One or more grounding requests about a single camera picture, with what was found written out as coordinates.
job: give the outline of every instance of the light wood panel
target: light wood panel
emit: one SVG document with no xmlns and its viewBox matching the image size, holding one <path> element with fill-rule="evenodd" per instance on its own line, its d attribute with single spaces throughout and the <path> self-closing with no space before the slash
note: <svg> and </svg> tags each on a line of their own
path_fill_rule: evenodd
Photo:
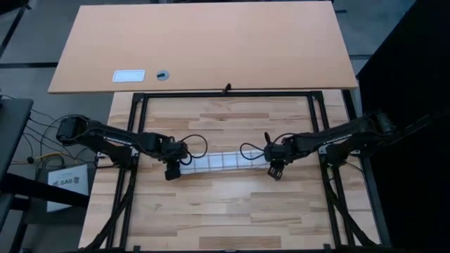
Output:
<svg viewBox="0 0 450 253">
<path fill-rule="evenodd" d="M 331 126 L 346 122 L 340 91 L 324 91 L 324 96 Z M 110 125 L 126 128 L 130 98 L 131 93 L 115 94 Z M 209 152 L 236 151 L 245 141 L 263 146 L 264 131 L 273 138 L 311 131 L 309 117 L 305 98 L 151 99 L 146 131 L 176 139 L 202 134 Z M 186 142 L 192 152 L 204 148 L 199 139 Z M 333 244 L 316 154 L 286 167 L 280 181 L 265 170 L 240 170 L 184 175 L 168 182 L 164 170 L 154 159 L 141 156 L 128 249 L 314 249 Z M 341 167 L 341 173 L 351 215 L 379 241 L 361 173 L 348 166 Z M 116 180 L 117 170 L 98 170 L 80 247 L 108 219 Z M 339 224 L 345 241 L 340 219 Z"/>
<path fill-rule="evenodd" d="M 143 82 L 113 83 L 116 70 Z M 169 79 L 158 81 L 160 70 Z M 329 1 L 81 6 L 49 92 L 351 89 Z"/>
</svg>

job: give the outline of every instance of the wooden board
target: wooden board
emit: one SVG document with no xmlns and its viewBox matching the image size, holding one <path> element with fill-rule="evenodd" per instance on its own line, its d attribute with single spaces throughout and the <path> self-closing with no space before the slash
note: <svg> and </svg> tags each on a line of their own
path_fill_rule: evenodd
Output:
<svg viewBox="0 0 450 253">
<path fill-rule="evenodd" d="M 346 122 L 340 91 L 324 91 L 324 96 L 330 125 Z M 116 93 L 108 124 L 126 129 L 130 104 L 131 93 Z M 287 97 L 150 99 L 146 122 L 146 131 L 176 139 L 202 134 L 209 152 L 236 151 L 245 141 L 262 147 L 264 131 L 274 138 L 311 130 L 306 99 Z M 199 139 L 186 142 L 192 152 L 204 148 Z M 195 250 L 317 249 L 333 244 L 315 154 L 286 167 L 280 181 L 263 169 L 184 175 L 168 182 L 164 166 L 154 159 L 142 155 L 139 164 L 128 250 L 134 245 Z M 340 171 L 350 214 L 378 242 L 361 172 L 349 166 Z M 116 180 L 117 169 L 97 171 L 80 247 L 89 244 L 110 216 Z M 340 218 L 339 223 L 345 242 Z M 122 222 L 118 224 L 116 245 Z"/>
<path fill-rule="evenodd" d="M 116 70 L 143 82 L 113 82 Z M 157 80 L 160 70 L 169 79 Z M 351 89 L 329 1 L 81 6 L 50 93 Z"/>
</svg>

